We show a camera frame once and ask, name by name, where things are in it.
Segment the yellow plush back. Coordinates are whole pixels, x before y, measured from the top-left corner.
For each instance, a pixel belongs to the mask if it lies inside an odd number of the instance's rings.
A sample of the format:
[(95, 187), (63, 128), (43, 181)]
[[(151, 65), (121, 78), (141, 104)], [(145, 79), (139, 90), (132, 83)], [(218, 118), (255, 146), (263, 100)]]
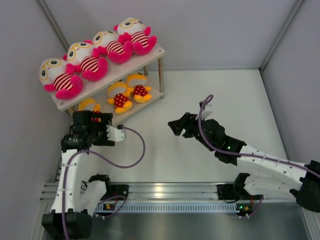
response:
[(86, 98), (82, 100), (78, 106), (77, 111), (92, 111), (95, 113), (100, 113), (101, 111), (101, 105), (96, 102), (93, 98)]

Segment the yellow plush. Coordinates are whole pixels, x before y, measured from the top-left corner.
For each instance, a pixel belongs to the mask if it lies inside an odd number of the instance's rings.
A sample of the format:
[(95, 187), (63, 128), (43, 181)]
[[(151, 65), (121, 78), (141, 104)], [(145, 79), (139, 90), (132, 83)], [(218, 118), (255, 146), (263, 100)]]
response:
[(86, 98), (82, 100), (78, 106), (77, 111), (92, 111), (95, 113), (100, 113), (101, 111), (101, 105), (96, 102), (93, 98)]
[(126, 85), (136, 103), (143, 104), (153, 98), (150, 94), (152, 87), (148, 85), (148, 78), (141, 72), (129, 74), (126, 77)]
[(108, 87), (107, 102), (114, 106), (114, 111), (117, 115), (123, 114), (132, 108), (133, 102), (129, 99), (130, 94), (128, 86), (122, 80)]

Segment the yellow plush front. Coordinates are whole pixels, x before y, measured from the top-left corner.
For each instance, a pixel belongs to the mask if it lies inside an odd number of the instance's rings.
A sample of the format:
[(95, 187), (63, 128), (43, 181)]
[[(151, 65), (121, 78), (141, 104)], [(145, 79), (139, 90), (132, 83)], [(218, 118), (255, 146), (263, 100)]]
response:
[(133, 102), (129, 99), (130, 94), (128, 86), (122, 80), (108, 87), (107, 102), (114, 106), (114, 111), (117, 115), (123, 114), (132, 108)]

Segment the pink panda plush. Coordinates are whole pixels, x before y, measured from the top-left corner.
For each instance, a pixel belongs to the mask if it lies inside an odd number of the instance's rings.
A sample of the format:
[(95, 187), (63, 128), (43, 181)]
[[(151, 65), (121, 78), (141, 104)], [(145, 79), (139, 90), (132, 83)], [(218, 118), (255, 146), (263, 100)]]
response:
[(76, 42), (72, 44), (63, 59), (74, 66), (74, 70), (90, 82), (97, 82), (105, 77), (109, 64), (92, 43)]
[(59, 100), (69, 100), (78, 96), (84, 87), (83, 80), (75, 74), (75, 67), (61, 58), (48, 58), (39, 68), (39, 82), (46, 92)]
[(119, 35), (115, 31), (98, 32), (92, 38), (92, 44), (115, 64), (123, 64), (133, 55), (132, 43), (130, 41), (120, 42)]

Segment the pink panda plush face-down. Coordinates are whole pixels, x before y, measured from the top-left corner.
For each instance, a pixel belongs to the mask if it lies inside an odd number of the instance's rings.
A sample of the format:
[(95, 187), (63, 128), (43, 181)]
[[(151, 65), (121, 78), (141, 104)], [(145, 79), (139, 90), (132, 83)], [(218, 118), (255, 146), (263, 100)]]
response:
[(121, 43), (130, 42), (136, 55), (147, 55), (157, 44), (157, 37), (151, 35), (151, 27), (146, 26), (141, 20), (128, 17), (113, 29), (119, 35)]

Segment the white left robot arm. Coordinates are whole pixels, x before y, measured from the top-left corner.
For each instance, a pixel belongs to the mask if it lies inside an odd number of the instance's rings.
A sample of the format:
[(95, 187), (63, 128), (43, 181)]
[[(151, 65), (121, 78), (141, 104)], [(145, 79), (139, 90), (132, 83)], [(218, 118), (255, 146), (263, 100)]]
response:
[(55, 199), (41, 224), (54, 240), (85, 240), (91, 235), (93, 214), (100, 199), (107, 200), (113, 187), (107, 177), (90, 180), (86, 191), (81, 191), (89, 172), (89, 150), (92, 146), (115, 146), (109, 139), (112, 113), (76, 111), (72, 125), (61, 140), (61, 173)]

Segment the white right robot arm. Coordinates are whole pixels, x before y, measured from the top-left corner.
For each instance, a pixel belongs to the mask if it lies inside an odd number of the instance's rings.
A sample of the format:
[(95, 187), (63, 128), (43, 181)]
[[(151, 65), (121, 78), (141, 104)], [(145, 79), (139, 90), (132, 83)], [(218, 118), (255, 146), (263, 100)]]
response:
[(320, 211), (318, 161), (300, 163), (276, 158), (228, 136), (216, 120), (199, 120), (189, 112), (168, 122), (168, 126), (174, 135), (196, 139), (219, 161), (241, 170), (232, 186), (238, 198), (273, 196), (295, 201), (315, 213)]

